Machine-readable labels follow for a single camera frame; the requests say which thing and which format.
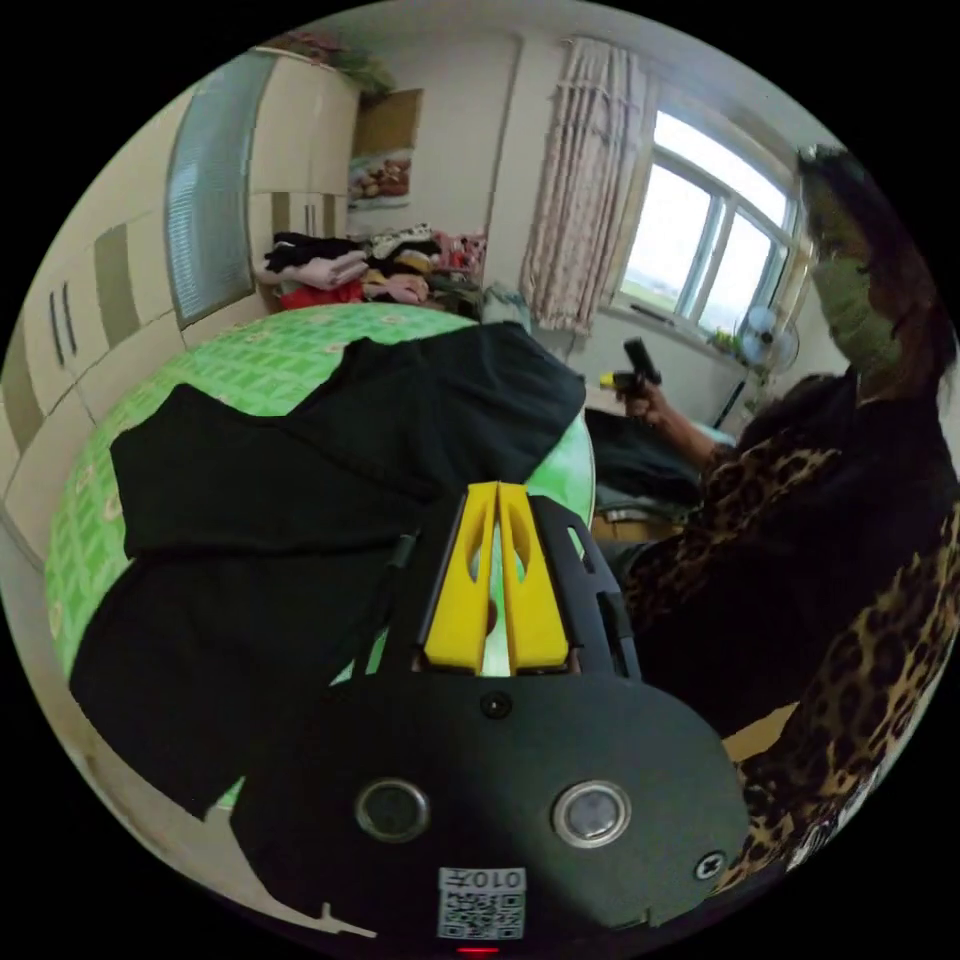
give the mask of wardrobe handle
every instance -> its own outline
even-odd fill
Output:
[[[63,283],[63,319],[67,325],[67,339],[70,341],[70,352],[77,355],[77,338],[73,335],[73,317],[70,316],[70,299],[67,294],[67,281]]]
[[[60,331],[57,330],[57,305],[50,291],[50,329],[53,331],[53,348],[57,352],[57,363],[64,366],[63,347],[60,345]]]

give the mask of yellow plastic part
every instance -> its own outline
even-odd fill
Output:
[[[500,484],[499,520],[510,672],[562,667],[569,646],[526,487]]]
[[[498,486],[496,482],[475,483],[467,490],[460,529],[423,651],[434,667],[477,674],[483,668]],[[470,565],[477,551],[479,569],[474,579]]]

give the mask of leopard print top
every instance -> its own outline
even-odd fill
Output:
[[[704,502],[691,525],[628,575],[624,598],[638,637],[695,597],[731,543],[842,456],[839,448],[794,440],[779,431],[718,453],[704,472]],[[903,736],[960,627],[960,494],[952,498],[939,526],[931,526],[938,535],[876,583],[872,599],[828,638],[776,743],[738,764],[750,830],[715,892],[788,861],[817,824],[839,815]]]

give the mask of green bedsheet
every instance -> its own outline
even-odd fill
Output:
[[[77,457],[51,526],[47,609],[65,674],[90,617],[130,562],[123,552],[123,512],[110,459],[110,444],[119,433],[153,414],[178,383],[192,384],[245,413],[280,416],[330,376],[353,340],[397,343],[468,325],[435,310],[385,304],[294,310],[231,329],[178,355],[127,394]],[[531,493],[546,494],[590,522],[593,452],[582,417],[570,425],[528,486]],[[501,571],[498,538],[492,593],[501,616],[487,644],[483,672],[488,675],[508,672]],[[351,669],[334,682],[347,679]],[[232,804],[235,790],[222,805]]]

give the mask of qr code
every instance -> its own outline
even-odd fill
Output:
[[[444,890],[438,936],[457,940],[519,940],[525,895]]]

